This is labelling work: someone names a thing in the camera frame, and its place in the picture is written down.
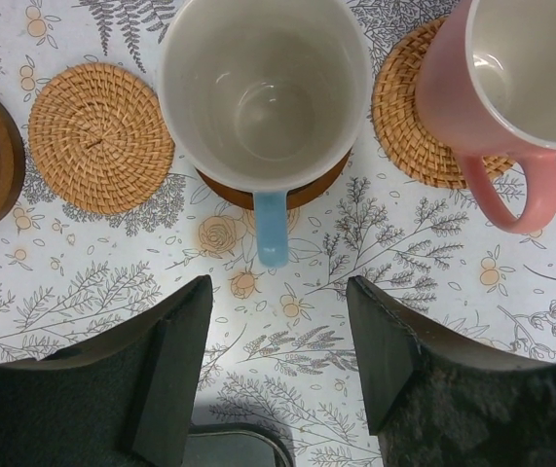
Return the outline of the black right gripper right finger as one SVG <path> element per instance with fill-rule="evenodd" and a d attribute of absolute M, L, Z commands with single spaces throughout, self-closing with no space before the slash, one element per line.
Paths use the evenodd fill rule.
<path fill-rule="evenodd" d="M 361 276 L 347 305 L 386 465 L 556 466 L 556 363 L 467 338 Z"/>

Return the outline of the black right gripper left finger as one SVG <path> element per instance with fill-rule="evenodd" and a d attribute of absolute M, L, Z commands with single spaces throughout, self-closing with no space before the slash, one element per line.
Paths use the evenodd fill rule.
<path fill-rule="evenodd" d="M 0 466 L 180 465 L 212 303 L 202 275 L 95 337 L 0 364 Z"/>

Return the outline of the pink mug cream inside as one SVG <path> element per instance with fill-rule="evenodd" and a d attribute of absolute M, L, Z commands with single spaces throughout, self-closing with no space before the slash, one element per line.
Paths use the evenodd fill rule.
<path fill-rule="evenodd" d="M 513 234 L 556 213 L 556 1 L 462 1 L 444 20 L 418 74 L 425 129 L 453 153 L 491 223 Z M 507 209 L 484 159 L 518 162 L 520 216 Z"/>

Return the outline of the blue mug cream inside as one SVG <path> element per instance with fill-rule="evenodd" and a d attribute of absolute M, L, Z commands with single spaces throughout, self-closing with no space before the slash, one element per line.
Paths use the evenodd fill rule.
<path fill-rule="evenodd" d="M 343 1 L 185 2 L 162 42 L 163 118 L 192 165 L 253 198 L 260 262 L 288 260 L 287 194 L 361 132 L 369 50 Z"/>

